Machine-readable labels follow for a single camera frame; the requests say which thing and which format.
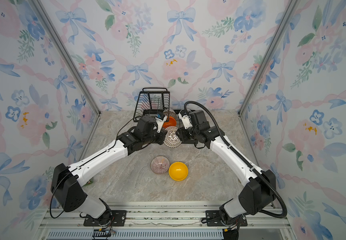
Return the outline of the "white lattice patterned bowl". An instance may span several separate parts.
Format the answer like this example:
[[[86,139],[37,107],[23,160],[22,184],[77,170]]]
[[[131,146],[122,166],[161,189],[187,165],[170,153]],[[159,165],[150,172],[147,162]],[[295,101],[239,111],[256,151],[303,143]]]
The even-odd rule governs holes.
[[[177,135],[178,128],[171,126],[165,129],[167,131],[164,139],[164,144],[169,148],[177,148],[181,145],[182,141]]]

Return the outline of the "orange plastic bowl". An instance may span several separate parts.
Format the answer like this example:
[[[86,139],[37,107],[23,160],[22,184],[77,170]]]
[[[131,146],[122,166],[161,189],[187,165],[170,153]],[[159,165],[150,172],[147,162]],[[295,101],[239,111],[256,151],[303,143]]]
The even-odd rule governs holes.
[[[167,122],[165,122],[162,127],[166,129],[168,127],[176,127],[176,126],[177,126],[176,119],[174,117],[170,116],[170,117],[168,117]]]

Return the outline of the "pink striped patterned bowl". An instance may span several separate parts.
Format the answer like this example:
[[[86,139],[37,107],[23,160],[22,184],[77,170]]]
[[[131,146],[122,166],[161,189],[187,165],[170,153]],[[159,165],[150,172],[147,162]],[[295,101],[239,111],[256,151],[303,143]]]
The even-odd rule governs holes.
[[[164,156],[157,156],[150,163],[152,172],[157,175],[166,173],[169,170],[169,167],[170,161]]]

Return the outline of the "brown floral patterned bowl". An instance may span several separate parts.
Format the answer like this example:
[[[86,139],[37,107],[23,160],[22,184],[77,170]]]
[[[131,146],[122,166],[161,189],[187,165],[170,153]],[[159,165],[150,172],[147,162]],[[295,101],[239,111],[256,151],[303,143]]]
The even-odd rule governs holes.
[[[168,116],[168,117],[173,117],[173,118],[177,118],[177,114],[175,113],[175,111],[174,110],[172,110],[172,109],[168,109],[168,110],[165,110],[164,112],[163,112],[163,114],[165,115],[165,116]]]

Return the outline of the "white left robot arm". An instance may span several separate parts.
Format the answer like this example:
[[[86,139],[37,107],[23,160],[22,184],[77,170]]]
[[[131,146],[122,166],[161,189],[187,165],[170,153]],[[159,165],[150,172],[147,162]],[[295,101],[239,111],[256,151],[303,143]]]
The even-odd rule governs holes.
[[[64,212],[79,211],[100,226],[111,224],[114,217],[102,199],[88,196],[82,188],[87,182],[116,161],[141,151],[151,144],[163,145],[167,116],[143,116],[128,131],[119,130],[115,140],[91,156],[69,166],[59,164],[53,173],[51,199],[57,200]]]

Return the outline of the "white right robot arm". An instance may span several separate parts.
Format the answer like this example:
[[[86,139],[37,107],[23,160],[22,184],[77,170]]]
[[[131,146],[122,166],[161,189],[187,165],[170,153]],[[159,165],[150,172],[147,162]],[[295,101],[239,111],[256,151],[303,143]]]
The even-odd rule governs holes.
[[[225,133],[217,126],[210,126],[204,111],[181,110],[179,118],[183,127],[177,136],[185,144],[204,144],[216,153],[236,174],[243,189],[238,197],[220,206],[220,219],[225,225],[231,225],[243,215],[255,215],[262,211],[275,199],[272,188],[276,188],[275,175],[271,171],[263,171],[235,148]],[[256,174],[258,172],[272,185],[268,187]]]

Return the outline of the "yellow plastic bowl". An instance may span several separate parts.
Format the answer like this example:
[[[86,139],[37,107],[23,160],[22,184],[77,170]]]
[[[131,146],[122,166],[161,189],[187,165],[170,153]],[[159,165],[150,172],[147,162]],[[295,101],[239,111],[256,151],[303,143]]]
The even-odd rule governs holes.
[[[184,163],[175,162],[170,165],[168,173],[173,180],[180,182],[187,178],[189,169]]]

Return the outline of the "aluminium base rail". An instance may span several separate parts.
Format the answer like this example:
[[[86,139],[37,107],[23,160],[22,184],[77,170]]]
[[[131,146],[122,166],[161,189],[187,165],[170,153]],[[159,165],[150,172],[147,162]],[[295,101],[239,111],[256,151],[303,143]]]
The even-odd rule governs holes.
[[[47,213],[36,240],[294,240],[287,219],[246,216],[231,227],[217,220],[220,202],[110,203],[115,219],[101,230],[74,211],[53,219]]]

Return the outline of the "aluminium frame post right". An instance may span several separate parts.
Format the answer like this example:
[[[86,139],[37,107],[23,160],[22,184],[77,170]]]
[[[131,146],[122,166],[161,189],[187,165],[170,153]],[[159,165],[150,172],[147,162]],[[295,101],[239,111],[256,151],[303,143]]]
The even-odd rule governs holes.
[[[284,14],[281,18],[281,21],[278,24],[276,31],[273,35],[273,38],[272,38],[270,44],[268,45],[268,49],[266,50],[266,52],[263,56],[262,64],[258,68],[258,71],[257,71],[250,87],[248,88],[247,95],[244,98],[243,104],[241,105],[240,110],[239,110],[239,117],[242,117],[244,115],[245,111],[248,109],[249,101],[252,98],[256,87],[260,83],[261,77],[263,76],[265,69],[269,65],[275,51],[277,50],[277,47],[279,45],[279,41],[281,40],[283,34],[286,31],[286,28],[288,27],[288,25],[291,21],[291,18],[294,15],[294,12],[296,10],[298,3],[299,3],[299,1],[296,1],[296,0],[291,0],[288,2],[288,5],[285,8]]]

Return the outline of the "aluminium frame post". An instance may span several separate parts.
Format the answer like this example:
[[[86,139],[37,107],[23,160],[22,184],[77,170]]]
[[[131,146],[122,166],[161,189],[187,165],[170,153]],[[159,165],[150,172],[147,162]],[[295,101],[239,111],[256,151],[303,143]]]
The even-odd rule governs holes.
[[[49,15],[47,14],[43,4],[41,3],[41,1],[38,1],[38,0],[28,1],[28,2],[30,6],[33,8],[34,12],[38,15],[38,18],[40,19],[41,23],[44,25],[44,28],[48,31],[50,37],[53,39],[56,49],[61,56],[61,59],[64,61],[68,70],[71,72],[78,87],[81,89],[82,93],[85,95],[93,111],[99,116],[101,114],[101,110],[98,108],[98,105],[96,104],[94,98],[92,97],[90,91],[88,90],[86,83],[79,75],[78,69],[73,63],[71,55],[69,54],[66,46],[62,42],[61,37],[58,31],[56,30],[53,22],[51,21]]]
[[[288,27],[288,25],[291,21],[291,18],[294,15],[294,12],[296,10],[298,3],[299,3],[299,1],[296,1],[296,0],[291,0],[288,2],[288,5],[285,8],[284,14],[281,18],[281,21],[278,24],[276,31],[273,35],[273,38],[272,38],[270,44],[268,45],[268,49],[266,50],[266,52],[263,56],[262,64],[258,68],[258,71],[257,71],[250,87],[248,88],[247,95],[244,98],[243,104],[241,105],[240,110],[239,110],[239,117],[242,117],[244,115],[245,111],[248,109],[249,101],[252,98],[256,87],[260,83],[261,77],[263,76],[265,69],[269,65],[275,51],[277,50],[277,47],[279,45],[279,41],[281,40],[283,34],[286,31],[286,28]]]

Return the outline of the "aluminium frame post left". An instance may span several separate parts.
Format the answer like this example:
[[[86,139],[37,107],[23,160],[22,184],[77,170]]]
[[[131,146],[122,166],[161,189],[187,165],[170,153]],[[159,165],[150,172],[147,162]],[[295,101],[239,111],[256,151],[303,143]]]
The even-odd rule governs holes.
[[[64,61],[68,70],[71,72],[78,87],[81,89],[82,93],[85,95],[93,111],[99,116],[101,114],[101,110],[98,108],[98,105],[96,104],[94,98],[92,97],[90,91],[88,90],[86,83],[79,75],[78,69],[73,63],[71,55],[69,54],[66,46],[62,42],[61,37],[58,31],[56,30],[53,22],[51,21],[49,15],[47,14],[43,4],[41,3],[41,1],[38,1],[38,0],[28,1],[28,2],[30,6],[33,8],[34,12],[38,15],[38,18],[40,19],[41,23],[44,25],[44,28],[48,31],[50,37],[53,39],[56,49],[61,56],[61,59]]]

